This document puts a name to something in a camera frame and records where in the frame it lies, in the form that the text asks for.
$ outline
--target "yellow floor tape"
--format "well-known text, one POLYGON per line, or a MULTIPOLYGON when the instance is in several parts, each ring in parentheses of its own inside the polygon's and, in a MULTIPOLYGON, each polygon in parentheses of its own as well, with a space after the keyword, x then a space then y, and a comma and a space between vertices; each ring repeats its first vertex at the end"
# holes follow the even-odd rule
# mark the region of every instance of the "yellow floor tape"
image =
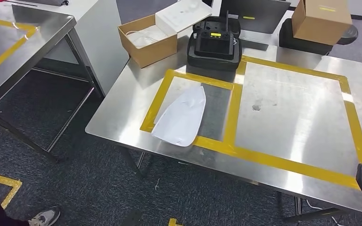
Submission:
POLYGON ((6 198, 3 200, 3 202, 0 204, 2 208, 6 208, 9 202, 13 199, 17 191, 22 185, 22 182, 19 180, 14 180, 10 178, 6 178, 3 176, 0 176, 0 184, 7 185, 12 187, 9 194, 6 196, 6 198))

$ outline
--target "black case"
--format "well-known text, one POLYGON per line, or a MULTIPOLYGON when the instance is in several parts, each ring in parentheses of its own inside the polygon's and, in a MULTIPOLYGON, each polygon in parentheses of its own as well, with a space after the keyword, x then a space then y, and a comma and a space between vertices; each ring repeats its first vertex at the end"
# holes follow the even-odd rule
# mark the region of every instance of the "black case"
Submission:
POLYGON ((239 21, 236 19, 230 18, 228 21, 229 21, 228 30, 232 32, 237 42, 234 45, 233 59, 227 60, 216 57, 197 56, 195 54, 196 39, 194 38, 194 34, 199 32, 201 28, 203 28, 206 25, 209 26, 211 30, 213 30, 213 32, 226 30, 225 18, 211 16, 208 17, 206 20, 201 21, 193 26, 194 32, 191 34, 189 38, 188 48, 187 48, 187 61, 189 65, 194 67, 201 67, 201 68, 214 69, 214 70, 225 70, 225 71, 234 71, 238 68, 242 57, 242 45, 239 40, 239 35, 241 31, 240 24, 239 21))
POLYGON ((294 38, 292 31, 292 20, 290 18, 286 19, 282 24, 279 35, 279 45, 280 47, 284 48, 290 48, 320 55, 327 55, 333 47, 314 41, 294 38))

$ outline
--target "white box lid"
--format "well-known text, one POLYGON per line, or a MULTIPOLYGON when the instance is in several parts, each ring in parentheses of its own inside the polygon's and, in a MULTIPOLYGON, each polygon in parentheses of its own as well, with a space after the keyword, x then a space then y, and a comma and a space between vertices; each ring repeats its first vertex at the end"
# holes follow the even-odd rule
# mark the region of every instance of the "white box lid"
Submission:
POLYGON ((155 14, 156 25, 167 35, 179 33, 209 17, 212 8, 202 0, 181 0, 155 14))

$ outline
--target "white paper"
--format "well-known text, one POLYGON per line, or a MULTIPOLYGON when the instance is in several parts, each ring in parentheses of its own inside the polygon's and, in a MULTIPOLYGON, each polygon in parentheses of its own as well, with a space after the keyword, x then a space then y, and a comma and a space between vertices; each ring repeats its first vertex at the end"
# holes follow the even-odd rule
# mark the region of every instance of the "white paper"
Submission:
POLYGON ((168 36, 156 25, 126 35, 136 48, 142 48, 163 40, 168 36))
POLYGON ((191 145, 199 131, 205 105, 203 86, 189 88, 168 106, 152 135, 173 145, 191 145))

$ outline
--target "sneaker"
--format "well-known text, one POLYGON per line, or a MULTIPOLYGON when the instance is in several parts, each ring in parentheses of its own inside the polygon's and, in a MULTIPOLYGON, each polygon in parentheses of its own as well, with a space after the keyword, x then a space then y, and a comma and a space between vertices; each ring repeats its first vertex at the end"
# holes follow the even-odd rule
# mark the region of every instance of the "sneaker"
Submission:
POLYGON ((28 220, 30 226, 51 226, 60 216, 60 210, 57 206, 53 206, 47 210, 37 214, 31 220, 28 220))

